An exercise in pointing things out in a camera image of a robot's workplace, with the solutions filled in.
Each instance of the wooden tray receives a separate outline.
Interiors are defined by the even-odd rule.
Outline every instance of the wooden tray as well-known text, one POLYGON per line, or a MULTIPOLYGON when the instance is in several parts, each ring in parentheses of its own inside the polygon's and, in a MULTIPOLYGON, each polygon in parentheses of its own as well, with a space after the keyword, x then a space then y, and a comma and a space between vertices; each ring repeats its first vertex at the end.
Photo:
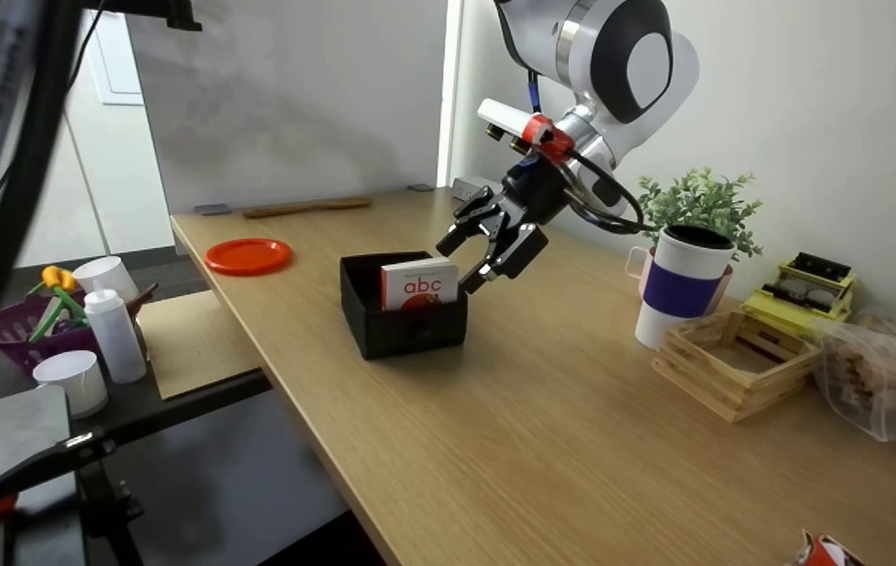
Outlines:
POLYGON ((814 343, 728 312, 673 326, 653 370, 719 418, 742 423, 797 394, 816 357, 814 343))

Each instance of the green plant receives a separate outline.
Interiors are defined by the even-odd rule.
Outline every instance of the green plant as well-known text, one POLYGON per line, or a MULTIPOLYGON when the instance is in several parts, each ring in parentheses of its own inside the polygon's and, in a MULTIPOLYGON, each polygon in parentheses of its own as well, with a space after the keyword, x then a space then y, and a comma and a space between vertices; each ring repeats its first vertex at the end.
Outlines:
POLYGON ((704 228, 726 235, 735 255, 761 255, 749 222, 756 214, 761 202, 744 202, 739 194, 754 176, 714 176, 707 166, 687 171, 670 187, 650 176, 639 180, 639 205, 645 211, 645 235, 658 240, 664 228, 704 228))

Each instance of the black container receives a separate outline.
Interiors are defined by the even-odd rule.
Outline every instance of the black container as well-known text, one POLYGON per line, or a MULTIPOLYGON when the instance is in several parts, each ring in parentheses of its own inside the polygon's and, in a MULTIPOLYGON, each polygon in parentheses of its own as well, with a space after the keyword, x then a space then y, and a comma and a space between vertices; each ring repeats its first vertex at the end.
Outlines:
POLYGON ((341 312, 362 358, 410 357, 460 345, 467 330, 467 296, 456 303, 381 312, 381 264, 428 257, 423 251, 341 257, 341 312))

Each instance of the snack package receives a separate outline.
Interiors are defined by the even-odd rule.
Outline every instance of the snack package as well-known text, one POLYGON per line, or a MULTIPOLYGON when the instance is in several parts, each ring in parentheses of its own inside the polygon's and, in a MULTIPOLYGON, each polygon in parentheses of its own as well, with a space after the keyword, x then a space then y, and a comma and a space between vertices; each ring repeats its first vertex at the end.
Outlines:
POLYGON ((861 566, 861 559, 827 534, 805 534, 797 566, 861 566))
POLYGON ((823 330, 816 388, 837 414, 896 440, 896 322, 870 316, 823 330))

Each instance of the red frisbee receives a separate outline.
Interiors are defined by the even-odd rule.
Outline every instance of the red frisbee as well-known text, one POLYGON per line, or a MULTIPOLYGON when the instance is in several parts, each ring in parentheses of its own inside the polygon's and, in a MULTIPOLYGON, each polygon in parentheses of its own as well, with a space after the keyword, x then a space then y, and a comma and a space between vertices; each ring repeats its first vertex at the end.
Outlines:
POLYGON ((218 273, 254 276, 282 272, 293 249, 281 240, 228 240, 204 251, 204 264, 218 273))

